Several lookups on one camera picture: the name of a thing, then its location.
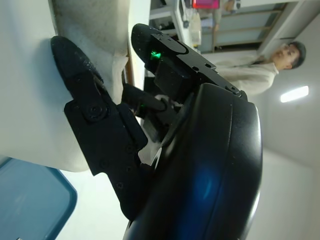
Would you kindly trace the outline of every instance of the man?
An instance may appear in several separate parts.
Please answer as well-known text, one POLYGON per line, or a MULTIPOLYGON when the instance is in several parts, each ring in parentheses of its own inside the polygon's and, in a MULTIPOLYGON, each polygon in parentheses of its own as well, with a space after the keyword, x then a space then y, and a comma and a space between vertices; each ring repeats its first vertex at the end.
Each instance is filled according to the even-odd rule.
POLYGON ((198 9, 201 26, 203 28, 213 28, 214 31, 219 30, 219 24, 221 21, 222 11, 225 10, 230 13, 234 13, 241 7, 240 0, 219 0, 219 8, 200 8, 198 9))
POLYGON ((303 43, 293 41, 278 48, 269 59, 244 57, 216 62, 216 71, 247 95, 261 94, 271 87, 279 71, 296 69, 306 58, 303 43))

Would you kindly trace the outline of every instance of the bolt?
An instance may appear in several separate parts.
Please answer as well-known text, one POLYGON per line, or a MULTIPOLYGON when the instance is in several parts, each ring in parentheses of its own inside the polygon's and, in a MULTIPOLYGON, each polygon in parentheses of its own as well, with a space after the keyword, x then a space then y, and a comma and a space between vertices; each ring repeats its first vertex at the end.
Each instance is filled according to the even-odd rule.
POLYGON ((107 159, 102 159, 100 161, 100 167, 103 169, 107 169, 109 167, 109 161, 107 159))
POLYGON ((79 109, 79 105, 74 104, 74 105, 72 106, 72 108, 73 108, 74 110, 77 110, 77 109, 79 109))
POLYGON ((116 187, 121 190, 121 189, 124 188, 124 184, 123 184, 122 182, 118 182, 118 183, 116 184, 116 187))
POLYGON ((90 115, 90 118, 97 118, 102 113, 102 107, 99 105, 92 105, 89 107, 88 113, 90 115))
POLYGON ((128 144, 125 148, 125 151, 128 153, 128 154, 133 154, 135 152, 135 148, 134 146, 132 146, 131 144, 128 144))

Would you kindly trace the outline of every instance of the black mechanical bracket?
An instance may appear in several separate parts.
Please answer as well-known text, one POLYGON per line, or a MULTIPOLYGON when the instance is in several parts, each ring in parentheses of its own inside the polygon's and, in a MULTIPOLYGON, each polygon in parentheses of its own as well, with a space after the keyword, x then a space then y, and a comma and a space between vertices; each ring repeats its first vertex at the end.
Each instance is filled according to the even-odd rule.
POLYGON ((146 190, 148 168, 138 151, 148 142, 129 107, 115 105, 87 56, 68 39, 51 39, 52 53, 73 100, 64 113, 93 175, 106 173, 124 215, 133 220, 146 190))

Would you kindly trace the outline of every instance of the green led light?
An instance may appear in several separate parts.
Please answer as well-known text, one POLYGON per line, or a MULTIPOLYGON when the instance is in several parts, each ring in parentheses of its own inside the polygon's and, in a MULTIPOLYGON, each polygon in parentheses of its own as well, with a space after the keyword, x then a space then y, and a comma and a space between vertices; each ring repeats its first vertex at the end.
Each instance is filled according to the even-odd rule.
POLYGON ((152 51, 151 52, 151 59, 160 59, 161 57, 161 53, 160 52, 156 52, 156 51, 152 51))

